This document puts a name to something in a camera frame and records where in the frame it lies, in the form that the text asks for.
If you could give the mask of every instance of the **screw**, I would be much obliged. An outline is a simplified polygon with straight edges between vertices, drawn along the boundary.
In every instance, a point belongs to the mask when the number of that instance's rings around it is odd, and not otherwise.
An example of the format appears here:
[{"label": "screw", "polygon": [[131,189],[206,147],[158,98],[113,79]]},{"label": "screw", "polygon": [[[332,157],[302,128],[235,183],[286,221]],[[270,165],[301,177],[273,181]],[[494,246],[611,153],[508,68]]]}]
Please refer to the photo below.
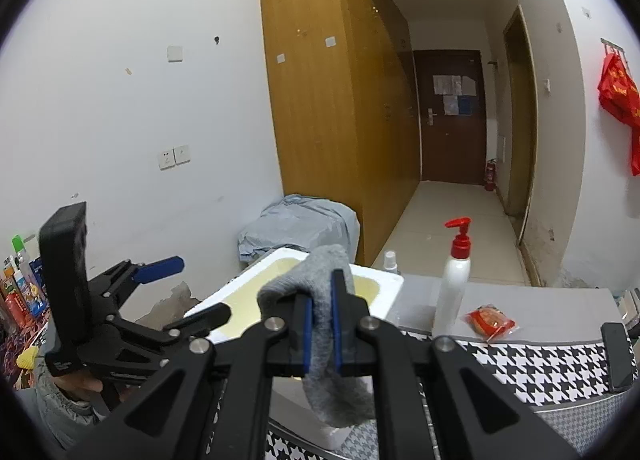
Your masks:
[{"label": "screw", "polygon": [[362,326],[365,330],[375,330],[380,326],[380,319],[378,319],[377,317],[366,315],[360,318],[360,326]]},{"label": "screw", "polygon": [[209,350],[210,346],[211,343],[204,339],[204,337],[198,337],[189,343],[189,350],[194,354],[204,354]]},{"label": "screw", "polygon": [[434,344],[436,345],[436,348],[441,352],[450,352],[453,350],[453,348],[456,347],[456,342],[446,335],[441,335],[440,337],[438,337]]},{"label": "screw", "polygon": [[282,330],[284,328],[284,319],[281,317],[270,317],[264,322],[264,326],[267,330],[271,330],[273,332],[277,332],[278,330]]}]

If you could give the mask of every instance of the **tiled floor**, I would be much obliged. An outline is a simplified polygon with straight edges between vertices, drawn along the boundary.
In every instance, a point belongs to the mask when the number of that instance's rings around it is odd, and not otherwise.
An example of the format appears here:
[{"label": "tiled floor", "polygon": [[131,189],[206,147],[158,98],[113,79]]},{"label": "tiled floor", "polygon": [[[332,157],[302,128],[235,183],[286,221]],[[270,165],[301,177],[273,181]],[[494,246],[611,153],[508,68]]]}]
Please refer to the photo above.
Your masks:
[{"label": "tiled floor", "polygon": [[478,185],[421,182],[373,266],[381,269],[393,249],[401,273],[441,276],[456,235],[444,222],[460,216],[472,218],[470,281],[530,285],[497,195]]}]

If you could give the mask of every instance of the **houndstooth fabric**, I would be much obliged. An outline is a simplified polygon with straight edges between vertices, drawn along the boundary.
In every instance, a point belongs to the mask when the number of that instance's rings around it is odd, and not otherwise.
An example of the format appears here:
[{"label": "houndstooth fabric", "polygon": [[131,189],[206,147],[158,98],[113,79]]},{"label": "houndstooth fabric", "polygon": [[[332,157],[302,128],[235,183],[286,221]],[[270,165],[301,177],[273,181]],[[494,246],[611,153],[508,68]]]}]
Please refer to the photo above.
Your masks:
[{"label": "houndstooth fabric", "polygon": [[[602,342],[549,346],[458,343],[517,398],[532,406],[578,402],[609,393]],[[634,379],[638,379],[635,359],[632,364]]]},{"label": "houndstooth fabric", "polygon": [[584,455],[626,401],[629,391],[591,404],[536,413],[574,449]]},{"label": "houndstooth fabric", "polygon": [[[403,330],[402,333],[418,341],[426,341],[429,338],[427,335],[411,331]],[[486,344],[464,340],[460,340],[458,343],[471,352],[476,360],[491,371],[500,382],[510,387],[520,400],[532,406],[540,406],[540,412],[537,414],[579,453],[587,451],[602,429],[609,424],[620,409],[628,393],[611,395],[590,404],[561,410],[542,410],[544,406],[555,404],[556,400],[558,402],[575,402],[608,393],[606,358],[602,342],[558,346]],[[630,340],[629,346],[634,367],[634,379],[638,379],[638,368]],[[420,382],[418,382],[418,388],[429,426],[434,454],[436,460],[440,460],[431,415]],[[291,433],[290,439],[285,438],[284,434],[273,424],[269,424],[265,441],[265,460],[340,460],[345,458],[377,460],[378,458],[378,432],[375,420],[355,426],[339,450],[326,451],[322,454],[309,451],[302,445],[305,442],[302,439],[296,439],[293,433]]]},{"label": "houndstooth fabric", "polygon": [[264,460],[325,460],[325,458],[286,440],[270,429],[264,443]]}]

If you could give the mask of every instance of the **brown door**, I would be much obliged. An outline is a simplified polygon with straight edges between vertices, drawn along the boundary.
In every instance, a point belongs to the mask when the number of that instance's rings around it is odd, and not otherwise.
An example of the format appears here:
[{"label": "brown door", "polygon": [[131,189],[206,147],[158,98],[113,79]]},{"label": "brown door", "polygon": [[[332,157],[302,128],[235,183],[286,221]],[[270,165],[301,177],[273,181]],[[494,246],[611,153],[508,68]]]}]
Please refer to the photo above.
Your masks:
[{"label": "brown door", "polygon": [[480,52],[416,50],[414,56],[422,180],[482,184],[486,107]]},{"label": "brown door", "polygon": [[504,31],[511,82],[511,175],[504,212],[522,239],[536,164],[536,81],[520,8]]}]

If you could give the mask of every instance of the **paper notice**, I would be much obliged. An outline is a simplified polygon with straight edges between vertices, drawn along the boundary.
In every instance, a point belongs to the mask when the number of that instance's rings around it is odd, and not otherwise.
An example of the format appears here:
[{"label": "paper notice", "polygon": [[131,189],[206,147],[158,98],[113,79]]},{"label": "paper notice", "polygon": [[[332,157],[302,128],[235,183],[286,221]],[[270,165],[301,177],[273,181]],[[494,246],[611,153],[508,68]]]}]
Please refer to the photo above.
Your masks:
[{"label": "paper notice", "polygon": [[458,115],[458,96],[457,95],[444,95],[442,96],[444,101],[444,114],[445,115]]},{"label": "paper notice", "polygon": [[453,94],[451,76],[433,76],[433,93],[436,95]]},{"label": "paper notice", "polygon": [[458,97],[458,112],[460,115],[472,115],[473,106],[471,103],[471,96],[461,95]]},{"label": "paper notice", "polygon": [[460,76],[451,76],[451,85],[453,95],[462,95],[462,78]]},{"label": "paper notice", "polygon": [[462,77],[462,94],[460,95],[476,95],[476,80],[469,76]]}]

